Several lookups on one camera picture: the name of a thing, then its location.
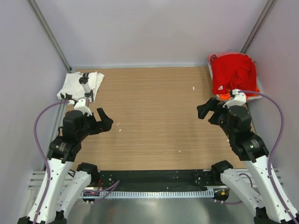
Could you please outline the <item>red t shirt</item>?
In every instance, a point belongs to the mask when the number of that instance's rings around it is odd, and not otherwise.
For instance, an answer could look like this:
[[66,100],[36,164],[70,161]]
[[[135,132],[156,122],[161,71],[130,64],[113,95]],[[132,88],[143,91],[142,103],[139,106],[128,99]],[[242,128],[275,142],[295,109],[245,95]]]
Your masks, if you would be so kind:
[[234,89],[259,91],[255,62],[249,56],[244,54],[213,55],[210,64],[214,95],[225,95]]

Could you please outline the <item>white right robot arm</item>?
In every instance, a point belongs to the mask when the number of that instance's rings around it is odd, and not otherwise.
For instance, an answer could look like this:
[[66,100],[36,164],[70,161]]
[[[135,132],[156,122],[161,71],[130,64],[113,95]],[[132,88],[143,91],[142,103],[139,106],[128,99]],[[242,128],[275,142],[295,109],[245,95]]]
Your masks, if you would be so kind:
[[273,166],[269,163],[269,151],[264,141],[251,130],[251,115],[240,104],[210,98],[197,106],[198,118],[219,126],[228,138],[232,151],[244,162],[255,185],[254,190],[228,161],[220,161],[211,166],[211,181],[227,185],[252,212],[256,224],[297,224],[299,212],[292,205],[282,188]]

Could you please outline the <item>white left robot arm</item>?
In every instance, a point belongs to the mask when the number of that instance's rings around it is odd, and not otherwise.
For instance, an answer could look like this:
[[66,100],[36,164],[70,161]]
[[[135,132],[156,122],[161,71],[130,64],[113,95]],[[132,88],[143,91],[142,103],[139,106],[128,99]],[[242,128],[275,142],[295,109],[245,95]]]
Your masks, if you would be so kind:
[[65,224],[75,202],[87,187],[99,181],[98,168],[81,163],[66,189],[63,185],[82,148],[82,141],[89,135],[111,130],[113,120],[102,108],[97,112],[100,121],[86,109],[68,111],[63,118],[61,132],[50,143],[46,160],[46,173],[36,200],[29,213],[19,218],[20,224]]

